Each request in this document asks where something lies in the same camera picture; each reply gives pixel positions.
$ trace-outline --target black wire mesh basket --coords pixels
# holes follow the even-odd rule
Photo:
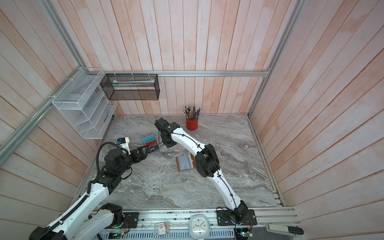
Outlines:
[[[109,100],[158,100],[156,74],[108,73],[100,83]]]

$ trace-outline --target wire mesh basket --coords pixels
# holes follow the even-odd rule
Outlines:
[[[82,138],[101,139],[117,107],[96,89],[103,77],[102,70],[90,75],[82,68],[52,101]]]
[[[100,83],[109,100],[158,100],[156,74],[106,74]]]
[[[86,74],[81,68],[52,101],[57,109],[81,110],[104,77],[101,69],[97,75]]]

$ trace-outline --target wooden wall panel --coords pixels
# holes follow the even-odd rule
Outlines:
[[[87,67],[116,71],[265,69],[297,3],[96,1],[53,0],[53,4]],[[204,113],[247,113],[259,80],[160,78],[158,101],[119,101],[117,114],[181,114],[189,104],[202,106]]]
[[[384,233],[383,10],[308,2],[252,116],[307,239]]]
[[[95,12],[103,10],[93,7]],[[107,24],[105,19],[98,21],[97,26]],[[110,35],[102,38],[113,41]],[[38,0],[1,1],[0,144],[76,67]],[[51,110],[0,169],[5,206],[0,208],[0,231],[27,239],[37,226],[45,227],[65,211],[96,148],[96,141],[83,140]]]

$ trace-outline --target black mounting plate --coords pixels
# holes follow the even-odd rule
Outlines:
[[[232,222],[231,217],[230,217],[231,212],[232,212],[231,210],[217,210],[216,211],[217,224],[219,226],[234,225],[234,223]],[[253,211],[252,209],[248,209],[247,213],[245,214],[242,221],[243,222],[241,224],[237,224],[237,225],[247,225],[248,224],[251,226],[251,224],[252,224],[253,226],[255,226],[257,224],[255,211]]]
[[[138,219],[139,219],[139,213],[138,212],[125,212],[124,213],[124,220],[128,220],[129,228],[136,228]],[[123,224],[120,229],[125,229],[125,224]]]

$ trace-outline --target paper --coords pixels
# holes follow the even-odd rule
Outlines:
[[[190,154],[177,157],[177,161],[179,162],[180,171],[193,168],[193,161]]]

